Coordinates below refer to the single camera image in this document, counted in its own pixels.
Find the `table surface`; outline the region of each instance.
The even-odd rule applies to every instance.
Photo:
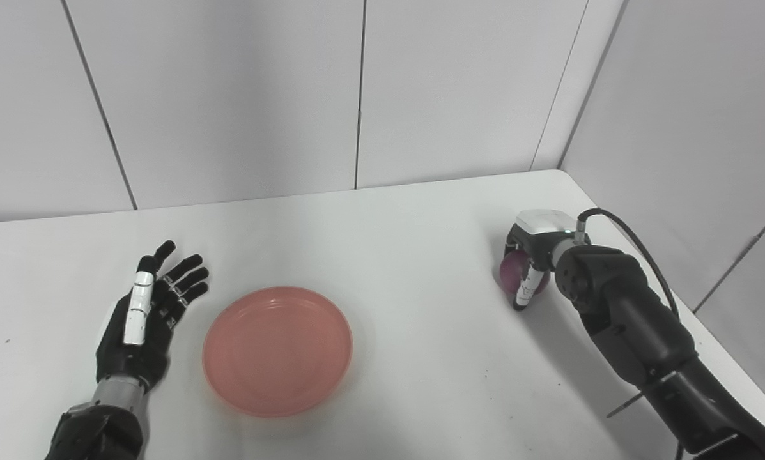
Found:
[[[41,458],[88,399],[93,353],[142,254],[203,254],[210,292],[178,325],[148,401],[145,458],[672,458],[676,441],[554,289],[517,314],[494,272],[519,211],[593,206],[564,172],[0,222],[0,459]],[[635,254],[603,218],[596,244]],[[231,302],[267,286],[329,297],[354,337],[336,393],[294,417],[216,400],[201,346]],[[684,305],[707,366],[765,423],[765,396]]]

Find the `wall seam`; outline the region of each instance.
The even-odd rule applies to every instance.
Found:
[[[362,40],[359,45],[359,98],[357,107],[357,151],[353,160],[353,189],[359,182],[359,132],[362,128],[362,76],[365,70],[365,18],[368,0],[362,0]]]
[[[621,19],[624,17],[624,12],[627,11],[628,3],[630,3],[630,0],[624,0],[624,2],[621,3],[621,8],[618,11],[618,17],[615,18],[615,24],[612,24],[610,38],[607,39],[607,44],[604,46],[604,51],[601,52],[601,58],[599,58],[598,65],[595,67],[595,73],[592,74],[592,80],[590,80],[589,88],[587,88],[587,94],[584,95],[584,100],[581,102],[581,107],[578,108],[578,115],[575,117],[573,128],[569,131],[569,137],[567,137],[567,143],[564,145],[564,151],[561,152],[561,157],[558,159],[558,169],[562,169],[562,166],[564,165],[564,157],[567,157],[567,153],[569,152],[569,145],[573,142],[575,131],[578,129],[579,123],[581,123],[581,117],[584,114],[584,109],[587,108],[589,98],[592,96],[592,90],[595,88],[596,81],[598,81],[598,75],[601,73],[601,69],[604,67],[604,61],[607,60],[607,54],[609,54],[612,42],[615,40],[615,33],[618,32],[618,28],[621,24]]]
[[[550,116],[552,115],[552,109],[555,107],[555,99],[558,97],[558,90],[561,89],[561,82],[564,81],[564,75],[567,73],[567,65],[569,64],[569,58],[573,55],[573,49],[575,48],[575,41],[578,40],[578,32],[581,31],[581,24],[584,22],[584,15],[587,14],[587,7],[589,6],[589,0],[584,3],[584,9],[581,11],[581,18],[578,20],[578,27],[575,28],[575,35],[573,37],[573,43],[569,44],[569,52],[567,52],[567,59],[564,61],[564,69],[561,70],[561,76],[558,78],[558,85],[555,87],[555,93],[552,95],[552,103],[550,104],[550,110],[546,113],[546,119],[544,119],[544,126],[541,128],[541,135],[538,136],[538,143],[536,144],[535,152],[533,153],[533,160],[530,161],[529,170],[533,170],[535,158],[538,155],[538,148],[541,146],[541,141],[544,139],[544,132],[546,131],[546,124],[550,122]]]
[[[760,238],[765,235],[765,225],[762,227],[760,232],[758,232],[757,235],[755,235],[746,245],[745,248],[741,251],[741,253],[738,254],[738,256],[735,258],[735,261],[732,262],[732,265],[727,268],[726,272],[722,274],[720,279],[718,279],[718,282],[715,282],[715,285],[712,286],[712,288],[709,290],[709,292],[704,295],[703,299],[698,302],[697,306],[692,309],[693,314],[697,314],[697,312],[700,310],[700,307],[706,304],[706,301],[709,300],[710,297],[715,293],[715,291],[720,288],[720,286],[723,284],[723,282],[729,277],[730,274],[734,271],[735,267],[738,267],[738,264],[745,258],[745,256],[751,252],[751,250],[754,248],[754,245],[757,244],[757,242],[760,241]]]
[[[114,157],[116,157],[116,163],[118,165],[121,178],[124,180],[124,187],[126,187],[127,195],[129,196],[129,202],[132,204],[132,209],[137,210],[137,202],[135,201],[135,195],[132,192],[132,187],[129,185],[129,179],[127,178],[126,170],[124,169],[124,162],[121,161],[120,154],[118,153],[116,139],[114,138],[112,130],[110,129],[110,122],[107,119],[107,113],[105,113],[104,105],[101,103],[101,97],[98,95],[98,88],[95,86],[93,73],[90,71],[89,65],[87,64],[87,56],[84,54],[84,47],[81,46],[81,39],[78,36],[78,32],[75,30],[75,23],[73,22],[72,14],[70,14],[70,7],[67,6],[66,0],[61,0],[61,7],[64,8],[64,15],[67,17],[67,24],[70,26],[70,34],[72,34],[73,41],[75,41],[75,49],[78,50],[79,58],[81,58],[81,65],[84,67],[84,73],[87,75],[87,81],[89,82],[90,90],[92,90],[93,98],[95,99],[95,103],[98,106],[98,113],[101,114],[101,120],[104,122],[104,129],[107,131],[107,137],[110,140],[110,145],[112,146],[112,153]]]

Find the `white wall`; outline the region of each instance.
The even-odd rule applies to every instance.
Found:
[[[631,0],[563,168],[698,305],[765,227],[765,0]],[[699,316],[765,390],[765,236]]]
[[[550,167],[619,2],[67,4],[151,208]],[[0,3],[0,219],[129,202],[63,5]]]
[[[0,0],[0,220],[129,209],[61,4]]]
[[[585,4],[368,0],[359,186],[528,170]]]
[[[697,315],[765,393],[765,234]]]
[[[140,207],[353,188],[361,1],[69,4]]]

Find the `pink plate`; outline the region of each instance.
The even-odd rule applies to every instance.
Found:
[[[348,322],[330,300],[271,287],[221,312],[203,344],[203,370],[236,410],[283,417],[326,399],[348,370],[351,349]]]

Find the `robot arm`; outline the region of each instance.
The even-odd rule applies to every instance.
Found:
[[[540,224],[544,221],[552,225]],[[555,285],[572,302],[592,342],[620,378],[640,390],[686,451],[704,459],[765,460],[765,426],[700,361],[691,333],[649,288],[637,260],[586,238],[578,244],[576,227],[557,211],[519,216],[505,250],[528,254],[522,284],[533,271],[555,273]],[[519,287],[514,308],[527,306],[522,302],[534,294],[533,284],[529,290]]]
[[[160,265],[174,251],[167,241],[144,256],[133,289],[116,304],[96,351],[93,398],[58,421],[46,460],[134,460],[143,447],[143,396],[164,377],[169,343],[186,306],[208,286],[201,256],[184,259],[161,279]]]

